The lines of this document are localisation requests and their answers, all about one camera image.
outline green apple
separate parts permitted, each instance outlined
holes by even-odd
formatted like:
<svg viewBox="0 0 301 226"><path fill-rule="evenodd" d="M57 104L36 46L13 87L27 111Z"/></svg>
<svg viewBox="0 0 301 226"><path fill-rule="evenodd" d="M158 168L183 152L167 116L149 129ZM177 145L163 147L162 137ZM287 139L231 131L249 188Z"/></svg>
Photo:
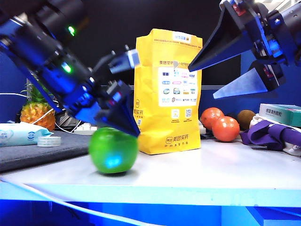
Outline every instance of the green apple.
<svg viewBox="0 0 301 226"><path fill-rule="evenodd" d="M137 138L111 127L91 137L89 154L101 173L120 173L132 168L138 155Z"/></svg>

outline purple cloth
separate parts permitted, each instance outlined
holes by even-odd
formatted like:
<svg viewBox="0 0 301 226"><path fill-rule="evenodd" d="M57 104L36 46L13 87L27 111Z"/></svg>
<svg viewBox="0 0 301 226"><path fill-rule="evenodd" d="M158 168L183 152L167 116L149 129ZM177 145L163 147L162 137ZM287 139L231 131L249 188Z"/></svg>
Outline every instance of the purple cloth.
<svg viewBox="0 0 301 226"><path fill-rule="evenodd" d="M285 142L301 146L300 132L270 121L261 121L240 135L244 145L264 145L275 151L282 151Z"/></svg>

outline pineapple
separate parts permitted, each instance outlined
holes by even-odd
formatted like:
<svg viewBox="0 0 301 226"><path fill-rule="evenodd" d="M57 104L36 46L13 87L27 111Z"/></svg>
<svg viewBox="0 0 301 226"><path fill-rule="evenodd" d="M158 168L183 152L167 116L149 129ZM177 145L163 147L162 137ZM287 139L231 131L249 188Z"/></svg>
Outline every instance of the pineapple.
<svg viewBox="0 0 301 226"><path fill-rule="evenodd" d="M33 123L46 114L51 109L51 106L47 103L39 90L32 84L28 85L27 91L31 100L22 107L20 120L27 123ZM48 113L43 119L35 123L35 125L45 127L48 130L54 130L55 111L53 110Z"/></svg>

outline roll of tape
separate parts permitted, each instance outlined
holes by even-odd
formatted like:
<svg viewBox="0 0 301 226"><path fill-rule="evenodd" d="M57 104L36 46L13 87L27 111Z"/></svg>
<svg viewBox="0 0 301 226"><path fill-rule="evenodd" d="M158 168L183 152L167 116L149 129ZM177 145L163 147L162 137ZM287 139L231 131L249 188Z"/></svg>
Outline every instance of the roll of tape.
<svg viewBox="0 0 301 226"><path fill-rule="evenodd" d="M61 137L38 137L39 147L57 147L61 145Z"/></svg>

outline yellow paper bag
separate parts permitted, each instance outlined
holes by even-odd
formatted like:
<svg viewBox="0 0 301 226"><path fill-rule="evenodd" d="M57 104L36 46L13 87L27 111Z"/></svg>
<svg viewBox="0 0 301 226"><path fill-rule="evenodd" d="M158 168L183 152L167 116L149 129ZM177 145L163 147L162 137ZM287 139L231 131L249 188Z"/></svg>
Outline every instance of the yellow paper bag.
<svg viewBox="0 0 301 226"><path fill-rule="evenodd" d="M141 131L140 151L169 153L200 148L198 104L201 71L188 65L202 39L182 32L153 29L136 40L134 118Z"/></svg>

